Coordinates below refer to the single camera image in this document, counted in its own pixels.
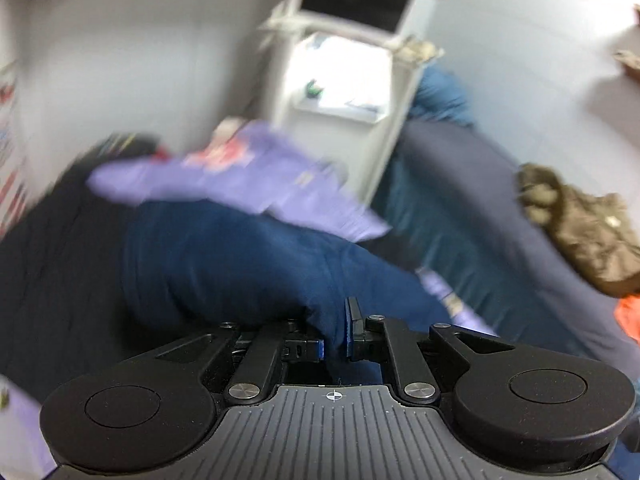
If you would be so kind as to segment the navy blue jacket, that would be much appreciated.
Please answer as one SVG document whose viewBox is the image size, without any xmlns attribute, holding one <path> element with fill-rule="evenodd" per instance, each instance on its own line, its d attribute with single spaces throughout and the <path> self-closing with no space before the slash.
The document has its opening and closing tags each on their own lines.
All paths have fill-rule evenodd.
<svg viewBox="0 0 640 480">
<path fill-rule="evenodd" d="M 146 325 L 191 320 L 258 325 L 296 311 L 337 353 L 349 298 L 425 332 L 446 307 L 411 272 L 348 240 L 211 202 L 149 202 L 134 211 L 122 248 L 122 291 Z"/>
</svg>

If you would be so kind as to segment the lilac floral bed sheet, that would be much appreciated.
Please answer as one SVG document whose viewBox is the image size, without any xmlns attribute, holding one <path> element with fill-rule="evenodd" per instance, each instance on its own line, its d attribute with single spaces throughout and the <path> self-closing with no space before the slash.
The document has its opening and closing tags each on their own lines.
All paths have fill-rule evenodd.
<svg viewBox="0 0 640 480">
<path fill-rule="evenodd" d="M 476 315 L 436 273 L 422 268 L 407 245 L 368 208 L 346 197 L 330 174 L 262 124 L 205 157 L 156 154 L 113 160 L 86 181 L 94 195 L 131 208 L 142 200 L 202 200 L 248 214 L 270 214 L 282 223 L 310 226 L 360 243 L 373 255 L 416 272 L 454 322 L 486 330 Z M 35 203 L 10 172 L 1 176 L 1 241 Z M 41 437 L 37 402 L 1 374 L 1 474 L 6 479 L 39 479 L 54 463 Z"/>
</svg>

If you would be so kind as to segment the white shelf cabinet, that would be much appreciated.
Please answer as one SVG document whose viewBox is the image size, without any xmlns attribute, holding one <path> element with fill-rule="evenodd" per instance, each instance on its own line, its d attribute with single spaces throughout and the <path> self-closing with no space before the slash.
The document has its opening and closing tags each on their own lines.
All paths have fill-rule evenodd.
<svg viewBox="0 0 640 480">
<path fill-rule="evenodd" d="M 283 3 L 259 30 L 257 117 L 370 203 L 422 72 L 444 52 L 413 37 L 289 14 Z"/>
</svg>

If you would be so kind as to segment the orange cloth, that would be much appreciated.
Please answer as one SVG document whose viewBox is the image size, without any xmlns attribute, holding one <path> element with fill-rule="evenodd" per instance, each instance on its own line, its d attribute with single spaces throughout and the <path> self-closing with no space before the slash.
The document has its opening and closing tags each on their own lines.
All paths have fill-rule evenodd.
<svg viewBox="0 0 640 480">
<path fill-rule="evenodd" d="M 614 318 L 624 333 L 640 344 L 640 296 L 620 298 L 614 310 Z"/>
</svg>

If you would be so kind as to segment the light blue quilt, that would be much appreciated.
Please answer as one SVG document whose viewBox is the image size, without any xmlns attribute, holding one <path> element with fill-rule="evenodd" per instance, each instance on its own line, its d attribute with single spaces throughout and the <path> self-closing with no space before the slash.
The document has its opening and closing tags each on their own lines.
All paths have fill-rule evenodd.
<svg viewBox="0 0 640 480">
<path fill-rule="evenodd" d="M 437 64 L 424 68 L 408 117 L 427 122 L 452 122 L 463 127 L 472 126 L 474 122 L 462 84 L 453 73 Z"/>
</svg>

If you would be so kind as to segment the olive brown fleece jacket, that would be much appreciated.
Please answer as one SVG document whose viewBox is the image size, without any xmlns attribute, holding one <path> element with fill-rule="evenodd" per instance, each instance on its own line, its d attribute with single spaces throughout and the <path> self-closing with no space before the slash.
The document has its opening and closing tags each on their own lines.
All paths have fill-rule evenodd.
<svg viewBox="0 0 640 480">
<path fill-rule="evenodd" d="M 525 164 L 516 175 L 518 201 L 556 250 L 606 296 L 639 292 L 639 235 L 620 195 L 595 196 L 565 183 L 546 166 Z"/>
</svg>

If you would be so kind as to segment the black quilted jacket yellow lining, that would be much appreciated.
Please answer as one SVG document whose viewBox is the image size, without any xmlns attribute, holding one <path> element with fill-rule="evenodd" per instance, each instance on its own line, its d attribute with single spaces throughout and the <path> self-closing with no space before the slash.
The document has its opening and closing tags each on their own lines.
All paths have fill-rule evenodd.
<svg viewBox="0 0 640 480">
<path fill-rule="evenodd" d="M 113 134 L 76 158 L 1 242 L 1 374 L 37 402 L 75 377 L 171 340 L 122 298 L 131 208 L 96 196 L 93 169 L 154 155 L 144 133 Z"/>
</svg>

